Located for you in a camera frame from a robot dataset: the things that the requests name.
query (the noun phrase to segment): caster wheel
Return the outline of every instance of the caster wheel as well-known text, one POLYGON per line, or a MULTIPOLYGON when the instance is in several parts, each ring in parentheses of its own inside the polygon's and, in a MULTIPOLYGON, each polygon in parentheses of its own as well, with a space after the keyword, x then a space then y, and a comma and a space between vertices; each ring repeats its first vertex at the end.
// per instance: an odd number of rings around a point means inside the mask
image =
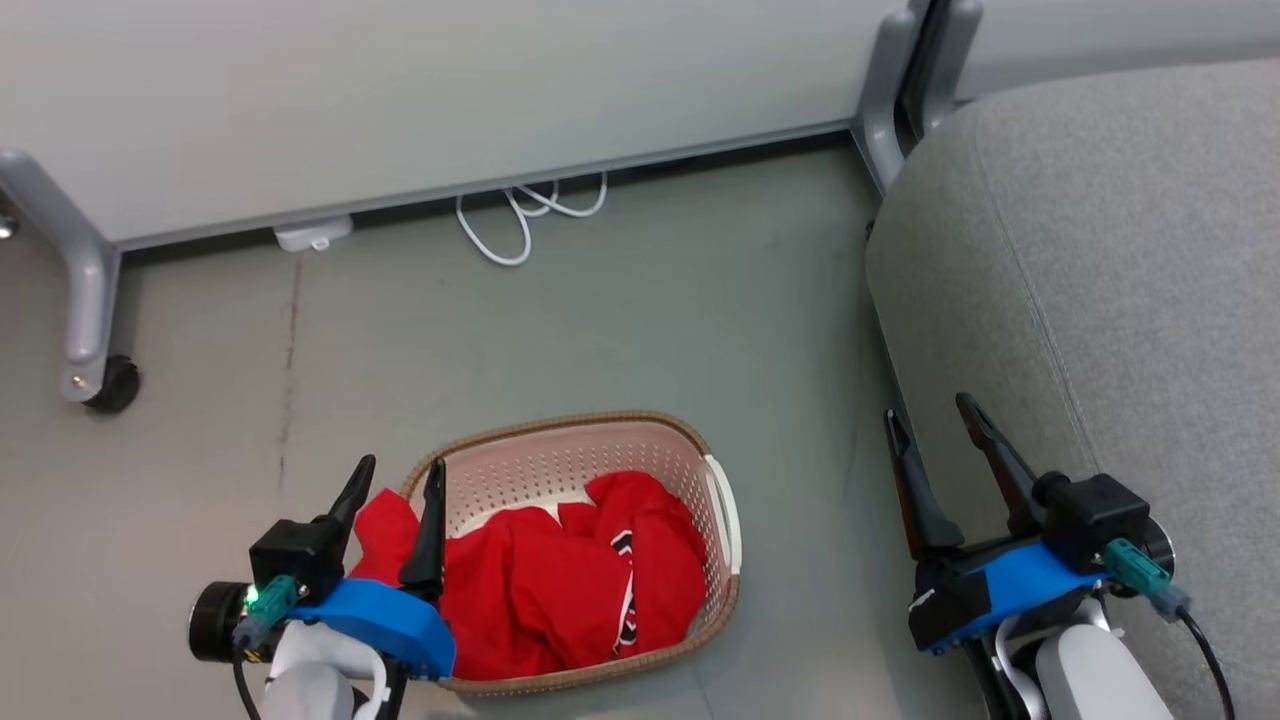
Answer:
POLYGON ((116 415, 133 402, 141 386, 138 366, 124 355, 111 355, 102 369, 102 389, 83 405, 96 413, 116 415))

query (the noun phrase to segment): gray chair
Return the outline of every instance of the gray chair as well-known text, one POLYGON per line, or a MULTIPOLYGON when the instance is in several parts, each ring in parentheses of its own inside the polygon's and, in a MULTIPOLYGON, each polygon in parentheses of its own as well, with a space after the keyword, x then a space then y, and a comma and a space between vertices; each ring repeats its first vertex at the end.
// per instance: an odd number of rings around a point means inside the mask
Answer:
MULTIPOLYGON (((1152 503, 1240 717, 1280 708, 1280 61, 1142 70, 977 101, 891 187, 868 278, 925 468, 970 539, 1005 507, 955 411, 1036 471, 1152 503)), ((1125 641, 1180 717, 1199 651, 1140 600, 1125 641)))

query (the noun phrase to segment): pink plastic basket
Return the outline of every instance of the pink plastic basket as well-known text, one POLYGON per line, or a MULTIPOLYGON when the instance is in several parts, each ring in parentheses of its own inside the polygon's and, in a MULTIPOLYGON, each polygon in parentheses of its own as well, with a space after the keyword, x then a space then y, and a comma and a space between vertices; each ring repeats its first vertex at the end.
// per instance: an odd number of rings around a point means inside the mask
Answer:
POLYGON ((689 506, 707 543, 707 601, 677 646, 603 665, 498 682, 445 680, 462 693, 529 693, 570 688, 636 673, 689 655, 728 623, 737 605, 742 536, 724 470, 685 423, 657 413, 576 415, 470 437, 434 452, 413 469, 401 495, 421 515, 417 492, 436 457, 449 464, 447 528, 451 538, 511 507, 586 500, 591 479, 643 470, 689 506))

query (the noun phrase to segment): teal connector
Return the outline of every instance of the teal connector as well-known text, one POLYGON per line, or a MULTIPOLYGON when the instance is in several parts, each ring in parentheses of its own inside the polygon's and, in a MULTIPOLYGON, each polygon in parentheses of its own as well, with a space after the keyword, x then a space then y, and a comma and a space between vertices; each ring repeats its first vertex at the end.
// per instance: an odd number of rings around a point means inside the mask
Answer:
POLYGON ((1151 598, 1165 589, 1172 575, 1138 550, 1132 542, 1117 538, 1107 543, 1102 564, 1117 580, 1151 598))
POLYGON ((276 575, 248 603, 248 614, 232 630, 232 642, 244 650, 257 650, 271 628, 298 603, 298 584, 289 575, 276 575))

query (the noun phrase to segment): clothing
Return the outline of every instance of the clothing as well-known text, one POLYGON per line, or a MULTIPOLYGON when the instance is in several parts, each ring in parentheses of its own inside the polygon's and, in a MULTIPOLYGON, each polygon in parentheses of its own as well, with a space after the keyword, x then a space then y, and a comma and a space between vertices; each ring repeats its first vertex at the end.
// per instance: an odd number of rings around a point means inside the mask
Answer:
MULTIPOLYGON (((456 676, 540 675, 685 639, 707 598, 689 509, 637 471, 596 478, 586 493, 590 503, 556 509, 559 521, 541 507, 503 510, 445 541, 440 614, 458 642, 456 676)), ((364 557, 352 577, 398 585, 416 527, 408 502, 383 491, 356 520, 364 557)))

